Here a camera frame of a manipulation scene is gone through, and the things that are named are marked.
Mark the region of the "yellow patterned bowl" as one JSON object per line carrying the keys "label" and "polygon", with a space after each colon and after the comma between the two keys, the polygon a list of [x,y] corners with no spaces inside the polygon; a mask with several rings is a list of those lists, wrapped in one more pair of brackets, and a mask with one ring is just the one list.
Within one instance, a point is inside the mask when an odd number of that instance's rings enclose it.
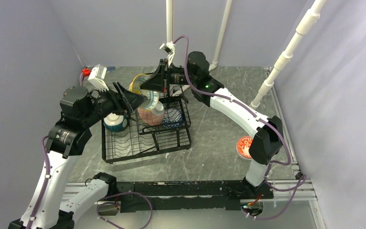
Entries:
{"label": "yellow patterned bowl", "polygon": [[146,96],[147,100],[140,106],[143,110],[153,110],[159,101],[159,93],[157,91],[151,91],[146,89],[141,89],[141,85],[150,79],[147,74],[139,74],[134,77],[130,83],[129,90],[133,93]]}

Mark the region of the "pink patterned bowl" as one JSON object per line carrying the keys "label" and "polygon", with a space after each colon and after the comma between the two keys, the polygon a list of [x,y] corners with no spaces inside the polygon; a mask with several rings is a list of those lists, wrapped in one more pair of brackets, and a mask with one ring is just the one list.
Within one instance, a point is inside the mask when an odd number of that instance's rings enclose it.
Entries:
{"label": "pink patterned bowl", "polygon": [[165,108],[161,102],[152,110],[138,108],[138,114],[141,119],[150,126],[160,125],[165,118]]}

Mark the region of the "teal white bowl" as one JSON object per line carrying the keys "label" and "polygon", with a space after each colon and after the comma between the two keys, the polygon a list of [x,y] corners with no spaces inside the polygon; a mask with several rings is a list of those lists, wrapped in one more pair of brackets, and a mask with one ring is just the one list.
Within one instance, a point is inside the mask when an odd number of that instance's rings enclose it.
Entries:
{"label": "teal white bowl", "polygon": [[106,129],[112,132],[124,131],[129,125],[129,121],[126,116],[113,113],[106,116],[103,121]]}

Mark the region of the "blue white patterned bowl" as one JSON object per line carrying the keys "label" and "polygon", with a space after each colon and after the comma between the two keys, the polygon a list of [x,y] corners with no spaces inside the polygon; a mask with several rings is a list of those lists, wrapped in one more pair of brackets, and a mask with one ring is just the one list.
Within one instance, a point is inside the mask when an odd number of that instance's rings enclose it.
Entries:
{"label": "blue white patterned bowl", "polygon": [[165,111],[165,117],[162,125],[165,128],[175,128],[182,125],[183,115],[181,111],[175,108],[169,108]]}

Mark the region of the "orange floral bowl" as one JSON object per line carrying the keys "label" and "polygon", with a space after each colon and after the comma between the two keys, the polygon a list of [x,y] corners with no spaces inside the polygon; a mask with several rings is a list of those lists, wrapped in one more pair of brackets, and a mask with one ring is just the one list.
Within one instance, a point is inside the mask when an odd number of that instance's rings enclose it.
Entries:
{"label": "orange floral bowl", "polygon": [[250,146],[253,139],[250,136],[244,136],[240,138],[236,143],[236,151],[242,159],[251,160],[252,157],[249,153]]}

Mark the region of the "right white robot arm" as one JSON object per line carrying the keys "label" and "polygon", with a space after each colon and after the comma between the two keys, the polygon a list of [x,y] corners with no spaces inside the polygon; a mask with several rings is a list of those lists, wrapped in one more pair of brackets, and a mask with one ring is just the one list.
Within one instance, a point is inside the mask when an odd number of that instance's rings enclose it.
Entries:
{"label": "right white robot arm", "polygon": [[237,123],[253,140],[248,149],[252,159],[243,187],[246,196],[255,198],[262,192],[268,165],[283,146],[282,120],[277,116],[269,118],[238,100],[210,75],[209,65],[205,55],[199,51],[186,56],[185,66],[177,67],[167,60],[160,60],[155,72],[149,75],[141,88],[165,92],[170,84],[189,85],[199,102]]}

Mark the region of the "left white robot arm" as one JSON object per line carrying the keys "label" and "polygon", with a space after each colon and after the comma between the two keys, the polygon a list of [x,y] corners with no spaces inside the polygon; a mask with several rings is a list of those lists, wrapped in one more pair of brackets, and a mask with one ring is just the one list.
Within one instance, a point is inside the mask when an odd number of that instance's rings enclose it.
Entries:
{"label": "left white robot arm", "polygon": [[71,172],[91,138],[90,128],[110,114],[126,115],[147,101],[146,96],[125,89],[98,89],[94,97],[84,86],[64,91],[61,118],[43,138],[44,164],[33,197],[11,229],[72,229],[76,221],[97,201],[112,200],[121,193],[116,177],[100,172],[67,203],[63,193]]}

